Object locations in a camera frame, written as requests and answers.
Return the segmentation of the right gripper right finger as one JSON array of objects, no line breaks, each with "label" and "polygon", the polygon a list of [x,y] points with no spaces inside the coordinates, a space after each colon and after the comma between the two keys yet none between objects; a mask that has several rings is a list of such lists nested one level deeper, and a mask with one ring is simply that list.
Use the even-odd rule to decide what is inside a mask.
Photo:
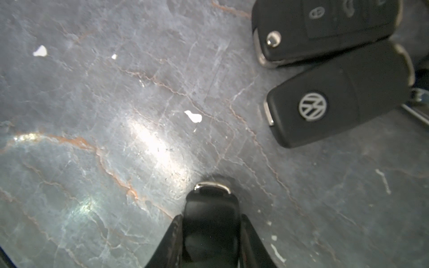
[{"label": "right gripper right finger", "polygon": [[241,215],[239,263],[241,268],[277,268],[245,214]]}]

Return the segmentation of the black chrome Bentley key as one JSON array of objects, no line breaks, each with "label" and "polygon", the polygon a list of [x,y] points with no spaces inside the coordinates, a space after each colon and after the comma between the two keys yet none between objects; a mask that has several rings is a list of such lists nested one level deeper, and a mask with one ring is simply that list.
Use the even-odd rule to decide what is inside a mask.
[{"label": "black chrome Bentley key", "polygon": [[429,125],[429,55],[422,58],[417,65],[410,99],[402,108],[425,125]]}]

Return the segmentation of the black VW flip key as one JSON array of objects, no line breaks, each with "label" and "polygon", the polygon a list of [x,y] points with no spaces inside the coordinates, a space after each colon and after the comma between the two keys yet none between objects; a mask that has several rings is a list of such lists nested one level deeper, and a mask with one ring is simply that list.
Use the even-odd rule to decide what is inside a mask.
[{"label": "black VW flip key", "polygon": [[407,50],[390,40],[345,52],[273,88],[264,110],[276,141],[295,148],[339,134],[407,102]]}]

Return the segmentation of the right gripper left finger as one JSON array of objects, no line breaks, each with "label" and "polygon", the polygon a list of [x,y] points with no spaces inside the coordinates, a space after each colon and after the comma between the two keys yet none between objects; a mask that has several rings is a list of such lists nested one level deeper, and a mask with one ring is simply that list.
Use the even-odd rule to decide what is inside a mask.
[{"label": "right gripper left finger", "polygon": [[173,218],[146,268],[181,268],[183,257],[183,216]]}]

